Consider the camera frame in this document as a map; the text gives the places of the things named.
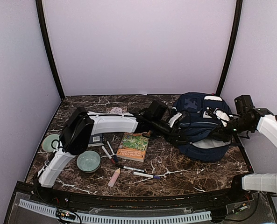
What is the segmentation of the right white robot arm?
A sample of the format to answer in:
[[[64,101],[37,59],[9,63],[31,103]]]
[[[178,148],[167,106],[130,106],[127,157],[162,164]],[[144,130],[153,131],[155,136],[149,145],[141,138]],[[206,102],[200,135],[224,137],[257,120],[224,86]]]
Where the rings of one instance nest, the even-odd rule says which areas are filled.
[[[266,108],[247,107],[235,119],[226,112],[208,107],[206,114],[221,121],[210,135],[220,141],[228,141],[236,133],[259,132],[277,149],[277,116]],[[277,195],[277,174],[248,174],[234,178],[234,187],[227,193],[229,201],[236,203],[245,191],[259,191]]]

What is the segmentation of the navy blue student backpack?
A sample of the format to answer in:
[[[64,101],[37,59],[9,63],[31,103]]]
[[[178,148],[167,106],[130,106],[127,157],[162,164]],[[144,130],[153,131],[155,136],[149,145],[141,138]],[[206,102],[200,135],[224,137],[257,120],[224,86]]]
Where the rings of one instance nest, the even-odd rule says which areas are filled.
[[[226,117],[231,113],[228,104],[219,96],[188,92],[174,102],[171,114],[183,112],[188,112],[188,116],[179,122],[185,141],[177,145],[180,153],[197,161],[221,160],[233,145],[232,140],[212,137],[211,132],[229,121]]]

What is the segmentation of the orange treehouse paperback book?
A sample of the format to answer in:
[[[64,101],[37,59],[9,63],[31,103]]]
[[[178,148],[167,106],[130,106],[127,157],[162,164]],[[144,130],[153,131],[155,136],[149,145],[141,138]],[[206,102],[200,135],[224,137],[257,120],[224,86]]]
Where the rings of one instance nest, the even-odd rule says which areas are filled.
[[[144,162],[151,132],[124,133],[116,153],[118,158]]]

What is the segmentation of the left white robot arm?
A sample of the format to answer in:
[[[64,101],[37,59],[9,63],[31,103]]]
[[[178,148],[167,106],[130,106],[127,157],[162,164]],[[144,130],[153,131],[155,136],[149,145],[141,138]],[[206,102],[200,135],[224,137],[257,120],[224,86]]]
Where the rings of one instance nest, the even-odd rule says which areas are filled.
[[[83,107],[75,110],[65,124],[57,139],[50,146],[52,156],[38,171],[34,183],[39,185],[36,195],[44,203],[51,203],[55,194],[49,188],[65,166],[77,155],[82,154],[89,144],[90,137],[99,133],[145,133],[154,132],[175,140],[180,136],[178,124],[189,113],[182,111],[176,113],[168,121],[163,121],[160,114],[143,109],[138,113],[95,113],[88,112]]]

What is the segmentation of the pink Shakespeare story book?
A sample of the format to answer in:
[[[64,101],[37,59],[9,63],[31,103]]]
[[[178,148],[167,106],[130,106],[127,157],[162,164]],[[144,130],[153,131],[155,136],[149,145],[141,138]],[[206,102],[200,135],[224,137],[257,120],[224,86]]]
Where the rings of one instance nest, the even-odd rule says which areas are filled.
[[[109,107],[106,109],[106,113],[109,114],[123,114],[127,112],[127,107]]]

